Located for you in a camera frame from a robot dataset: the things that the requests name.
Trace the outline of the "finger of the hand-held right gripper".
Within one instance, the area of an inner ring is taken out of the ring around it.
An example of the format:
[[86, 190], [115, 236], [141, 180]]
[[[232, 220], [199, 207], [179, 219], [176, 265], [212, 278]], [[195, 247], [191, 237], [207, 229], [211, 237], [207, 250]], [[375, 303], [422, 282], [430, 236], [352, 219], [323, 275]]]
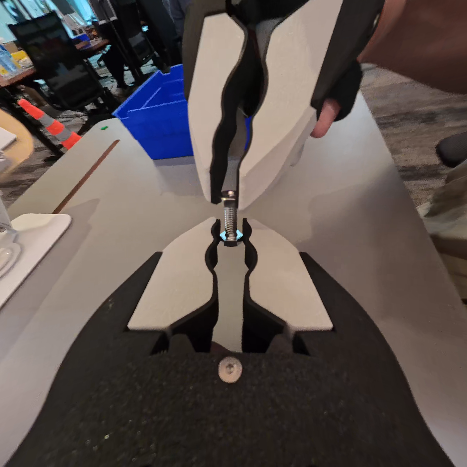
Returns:
[[227, 13], [204, 18], [188, 98], [190, 138], [198, 178], [208, 202], [221, 202], [230, 160], [247, 142], [240, 110], [248, 87], [248, 33]]
[[317, 122], [312, 96], [343, 1], [266, 3], [256, 19], [266, 84], [252, 118], [248, 150], [238, 166], [243, 211], [295, 165]]

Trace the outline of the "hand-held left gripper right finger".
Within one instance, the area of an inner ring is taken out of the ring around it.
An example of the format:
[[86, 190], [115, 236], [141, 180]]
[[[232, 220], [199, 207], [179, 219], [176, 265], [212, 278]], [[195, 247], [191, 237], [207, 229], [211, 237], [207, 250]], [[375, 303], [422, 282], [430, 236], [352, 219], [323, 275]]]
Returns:
[[299, 250], [255, 219], [243, 219], [242, 347], [268, 347], [283, 334], [328, 332], [332, 321]]

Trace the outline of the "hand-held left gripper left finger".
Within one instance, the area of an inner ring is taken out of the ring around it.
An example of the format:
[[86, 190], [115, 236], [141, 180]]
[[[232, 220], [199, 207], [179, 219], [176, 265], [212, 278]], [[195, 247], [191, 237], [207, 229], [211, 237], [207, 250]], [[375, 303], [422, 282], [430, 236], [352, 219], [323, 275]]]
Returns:
[[210, 349], [219, 318], [220, 220], [208, 218], [163, 250], [128, 329], [186, 335], [194, 349]]

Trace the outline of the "blue storage bin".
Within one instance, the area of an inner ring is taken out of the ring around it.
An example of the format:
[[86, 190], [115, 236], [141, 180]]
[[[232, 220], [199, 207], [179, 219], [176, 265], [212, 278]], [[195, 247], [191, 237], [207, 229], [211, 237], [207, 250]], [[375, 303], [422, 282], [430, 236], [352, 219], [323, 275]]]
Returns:
[[221, 105], [211, 98], [221, 96], [218, 79], [228, 74], [218, 63], [202, 64], [187, 101], [183, 70], [177, 65], [155, 73], [114, 112], [153, 160], [194, 156], [197, 161], [199, 150], [208, 148], [203, 137], [212, 137], [220, 123]]

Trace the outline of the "silver bolt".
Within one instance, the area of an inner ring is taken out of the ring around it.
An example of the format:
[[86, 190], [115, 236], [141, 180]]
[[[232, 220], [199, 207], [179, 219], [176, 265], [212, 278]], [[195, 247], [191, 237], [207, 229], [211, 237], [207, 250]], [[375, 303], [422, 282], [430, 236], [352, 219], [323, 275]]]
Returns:
[[237, 194], [234, 190], [221, 192], [221, 201], [224, 206], [225, 230], [228, 234], [235, 234], [237, 230]]

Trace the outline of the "person's right forearm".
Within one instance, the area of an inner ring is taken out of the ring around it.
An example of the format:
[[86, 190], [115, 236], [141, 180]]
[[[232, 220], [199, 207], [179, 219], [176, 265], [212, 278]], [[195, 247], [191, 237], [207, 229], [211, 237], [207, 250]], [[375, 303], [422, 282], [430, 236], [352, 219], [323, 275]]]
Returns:
[[385, 1], [376, 31], [358, 60], [466, 95], [467, 2]]

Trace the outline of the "person's right hand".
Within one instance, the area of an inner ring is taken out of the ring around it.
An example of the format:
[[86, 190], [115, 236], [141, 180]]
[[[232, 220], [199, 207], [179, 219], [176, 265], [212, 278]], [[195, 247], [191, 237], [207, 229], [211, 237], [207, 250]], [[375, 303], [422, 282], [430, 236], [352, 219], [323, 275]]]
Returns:
[[[400, 19], [405, 5], [406, 0], [386, 0], [382, 8], [379, 20], [375, 31], [372, 33], [370, 40], [362, 50], [360, 55], [357, 57], [359, 63], [370, 63], [370, 55], [374, 53], [383, 39], [391, 32]], [[337, 115], [341, 110], [341, 106], [337, 100], [328, 98], [324, 101], [320, 116], [317, 119], [317, 123], [311, 132], [311, 137], [322, 138], [328, 132], [332, 123], [336, 120]]]

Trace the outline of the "black office chair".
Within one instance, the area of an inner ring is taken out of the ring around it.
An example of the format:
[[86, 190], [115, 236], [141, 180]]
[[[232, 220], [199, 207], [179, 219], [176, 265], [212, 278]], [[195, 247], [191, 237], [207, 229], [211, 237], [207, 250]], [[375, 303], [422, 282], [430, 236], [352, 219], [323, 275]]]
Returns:
[[56, 12], [8, 25], [47, 85], [58, 109], [84, 111], [96, 105], [112, 114], [118, 101], [101, 85], [99, 77], [73, 44]]
[[467, 159], [467, 133], [441, 140], [435, 147], [436, 154], [441, 163], [448, 168], [455, 168]]

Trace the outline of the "white document stand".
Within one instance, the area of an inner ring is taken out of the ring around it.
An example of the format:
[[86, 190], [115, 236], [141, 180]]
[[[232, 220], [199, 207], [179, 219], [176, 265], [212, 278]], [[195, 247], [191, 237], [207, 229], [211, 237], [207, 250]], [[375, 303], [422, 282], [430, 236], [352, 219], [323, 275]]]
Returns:
[[12, 297], [72, 224], [68, 214], [27, 213], [11, 221], [0, 241], [0, 307]]

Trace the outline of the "orange striped traffic cone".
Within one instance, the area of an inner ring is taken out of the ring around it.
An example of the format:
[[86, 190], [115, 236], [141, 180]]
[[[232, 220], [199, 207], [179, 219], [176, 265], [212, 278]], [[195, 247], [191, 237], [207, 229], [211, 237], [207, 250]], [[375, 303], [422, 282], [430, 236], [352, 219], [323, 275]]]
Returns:
[[76, 132], [70, 131], [61, 122], [52, 118], [43, 110], [34, 106], [26, 99], [17, 100], [17, 104], [32, 118], [40, 122], [40, 124], [54, 136], [59, 143], [66, 149], [71, 149], [78, 141], [81, 140]]

